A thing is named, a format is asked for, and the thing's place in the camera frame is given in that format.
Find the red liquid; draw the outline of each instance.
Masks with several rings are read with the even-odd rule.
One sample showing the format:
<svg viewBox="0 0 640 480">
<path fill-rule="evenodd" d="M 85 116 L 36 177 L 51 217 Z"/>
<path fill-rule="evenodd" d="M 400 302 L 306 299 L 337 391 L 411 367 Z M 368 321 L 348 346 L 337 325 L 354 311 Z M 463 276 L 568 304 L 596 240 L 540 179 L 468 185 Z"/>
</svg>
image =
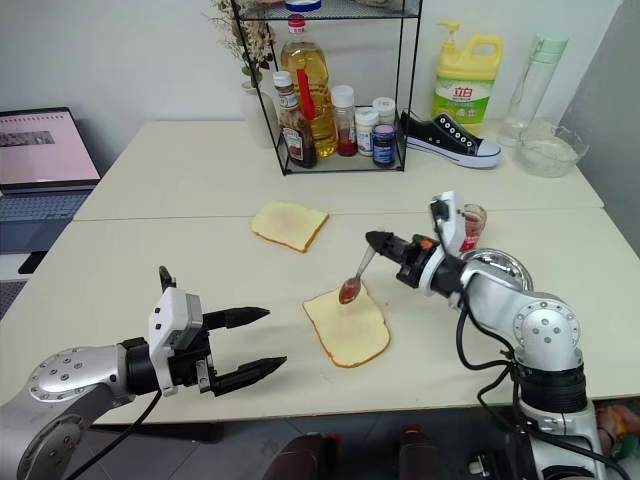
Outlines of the red liquid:
<svg viewBox="0 0 640 480">
<path fill-rule="evenodd" d="M 464 243 L 460 247 L 460 252 L 468 252 L 472 250 L 478 240 L 480 240 L 480 234 L 484 229 L 484 221 L 478 215 L 472 212 L 464 212 L 466 238 Z"/>
<path fill-rule="evenodd" d="M 360 293 L 360 279 L 350 278 L 342 284 L 340 288 L 340 295 L 338 295 L 338 301 L 341 304 L 352 302 Z"/>
<path fill-rule="evenodd" d="M 338 154 L 343 157 L 351 157 L 358 151 L 358 144 L 349 128 L 338 130 Z"/>
</svg>

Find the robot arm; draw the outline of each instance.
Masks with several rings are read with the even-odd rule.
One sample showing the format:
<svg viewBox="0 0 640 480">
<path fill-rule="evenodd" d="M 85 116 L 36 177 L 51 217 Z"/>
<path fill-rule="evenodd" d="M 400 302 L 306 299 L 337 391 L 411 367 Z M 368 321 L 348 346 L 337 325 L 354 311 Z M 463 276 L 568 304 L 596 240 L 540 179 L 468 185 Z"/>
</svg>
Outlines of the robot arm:
<svg viewBox="0 0 640 480">
<path fill-rule="evenodd" d="M 431 211 L 446 249 L 422 235 L 407 242 L 393 233 L 371 231 L 366 239 L 376 252 L 400 266 L 398 280 L 427 295 L 449 298 L 454 308 L 463 306 L 464 291 L 478 324 L 509 340 L 515 352 L 514 375 L 522 388 L 519 407 L 527 427 L 600 453 L 595 410 L 586 397 L 582 353 L 577 347 L 580 325 L 575 313 L 554 295 L 524 291 L 520 282 L 498 268 L 451 255 L 458 253 L 464 239 L 464 218 L 453 192 L 436 197 Z M 606 479 L 599 462 L 536 438 L 527 440 L 535 473 L 526 478 L 542 480 L 560 469 L 565 476 L 554 478 L 589 474 Z"/>
<path fill-rule="evenodd" d="M 0 480 L 61 478 L 86 429 L 136 395 L 198 385 L 223 395 L 274 372 L 286 357 L 264 358 L 217 375 L 209 331 L 254 322 L 268 310 L 235 308 L 202 314 L 200 300 L 176 288 L 160 267 L 163 294 L 143 338 L 100 348 L 73 348 L 40 363 L 27 384 L 0 406 Z"/>
</svg>

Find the blue jar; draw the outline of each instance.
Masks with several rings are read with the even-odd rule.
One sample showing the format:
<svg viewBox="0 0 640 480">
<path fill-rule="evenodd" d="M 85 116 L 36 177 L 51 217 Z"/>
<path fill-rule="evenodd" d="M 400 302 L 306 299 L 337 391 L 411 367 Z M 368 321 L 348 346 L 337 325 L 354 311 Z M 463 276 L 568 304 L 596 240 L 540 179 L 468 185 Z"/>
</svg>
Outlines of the blue jar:
<svg viewBox="0 0 640 480">
<path fill-rule="evenodd" d="M 380 124 L 373 128 L 373 163 L 391 168 L 396 161 L 396 130 L 393 125 Z"/>
<path fill-rule="evenodd" d="M 285 0 L 287 10 L 296 13 L 306 13 L 318 10 L 322 6 L 321 0 Z"/>
</svg>

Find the bread slice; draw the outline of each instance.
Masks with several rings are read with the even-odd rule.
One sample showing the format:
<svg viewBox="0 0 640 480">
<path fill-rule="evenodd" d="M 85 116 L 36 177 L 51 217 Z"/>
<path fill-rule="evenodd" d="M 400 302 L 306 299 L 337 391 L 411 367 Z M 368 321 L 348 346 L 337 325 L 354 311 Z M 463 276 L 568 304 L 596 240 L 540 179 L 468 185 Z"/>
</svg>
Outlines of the bread slice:
<svg viewBox="0 0 640 480">
<path fill-rule="evenodd" d="M 302 304 L 322 347 L 339 367 L 357 367 L 380 355 L 391 335 L 364 285 L 351 303 L 340 304 L 340 289 Z"/>
<path fill-rule="evenodd" d="M 253 233 L 305 253 L 329 214 L 292 202 L 271 202 L 253 217 Z"/>
</svg>

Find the dish soap bottle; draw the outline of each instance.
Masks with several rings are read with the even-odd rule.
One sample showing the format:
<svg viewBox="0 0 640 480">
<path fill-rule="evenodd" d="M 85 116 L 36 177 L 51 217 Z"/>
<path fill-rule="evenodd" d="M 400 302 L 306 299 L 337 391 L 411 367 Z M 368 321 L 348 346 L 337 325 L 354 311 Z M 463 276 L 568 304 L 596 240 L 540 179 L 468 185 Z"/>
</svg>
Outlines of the dish soap bottle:
<svg viewBox="0 0 640 480">
<path fill-rule="evenodd" d="M 502 39 L 498 35 L 474 35 L 464 48 L 458 49 L 455 32 L 460 24 L 439 22 L 437 25 L 449 30 L 449 39 L 440 49 L 432 117 L 446 113 L 478 135 L 498 76 Z"/>
<path fill-rule="evenodd" d="M 291 74 L 286 71 L 273 73 L 273 84 L 280 96 L 280 126 L 287 144 L 289 160 L 304 168 L 312 168 L 318 161 L 313 144 L 311 125 L 298 107 L 298 97 L 293 91 Z"/>
<path fill-rule="evenodd" d="M 311 122 L 311 131 L 320 157 L 336 151 L 336 127 L 329 92 L 329 70 L 320 47 L 305 34 L 304 17 L 289 16 L 289 40 L 280 56 L 282 68 L 291 74 L 302 113 Z"/>
</svg>

